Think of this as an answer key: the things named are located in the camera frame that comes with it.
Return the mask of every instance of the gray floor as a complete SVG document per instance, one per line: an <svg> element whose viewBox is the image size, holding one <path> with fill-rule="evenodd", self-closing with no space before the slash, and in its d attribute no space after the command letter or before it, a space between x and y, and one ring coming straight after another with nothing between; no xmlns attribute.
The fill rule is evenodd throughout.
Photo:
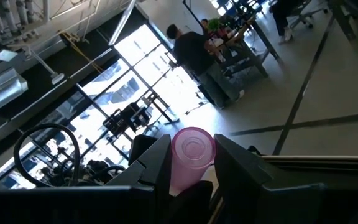
<svg viewBox="0 0 358 224"><path fill-rule="evenodd" d="M307 10L322 6L315 3ZM287 122L330 17L331 13L316 14L313 29L299 24L294 30L294 41L278 45L275 23L266 12L258 22L282 59L278 62L268 56L264 67L270 77L248 86L244 98L230 108L220 111L205 105L187 116L179 115L180 124L165 126L158 135L173 136L183 127L197 126L211 134L225 134L243 147L255 145L262 153L272 154L281 130L243 135L241 132L283 126ZM334 21L296 113L295 124L358 114L358 21L351 24L357 38L348 42ZM263 50L257 37L252 35L246 41ZM280 154L358 155L358 117L354 120L291 129Z"/></svg>

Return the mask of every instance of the office chair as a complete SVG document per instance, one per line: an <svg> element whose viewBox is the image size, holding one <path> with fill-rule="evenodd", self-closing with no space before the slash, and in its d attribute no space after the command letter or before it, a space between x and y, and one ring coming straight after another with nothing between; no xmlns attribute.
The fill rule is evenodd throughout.
<svg viewBox="0 0 358 224"><path fill-rule="evenodd" d="M300 22L302 22L304 25L306 25L308 28L313 28L313 24L308 20L308 18L313 17L314 14L316 14L319 11L323 11L325 14L328 13L328 9L320 8L311 12L302 13L303 10L308 6L308 4L311 2L311 0L301 0L299 5L295 7L289 17L297 17L294 22L290 24L290 28L294 29Z"/></svg>

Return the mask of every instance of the pink plastic cup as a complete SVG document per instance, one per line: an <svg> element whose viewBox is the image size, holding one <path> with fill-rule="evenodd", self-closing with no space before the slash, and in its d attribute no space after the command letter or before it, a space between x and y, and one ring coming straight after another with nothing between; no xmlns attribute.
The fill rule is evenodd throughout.
<svg viewBox="0 0 358 224"><path fill-rule="evenodd" d="M171 189L179 193L200 181L215 153L214 140L205 130L180 130L172 140Z"/></svg>

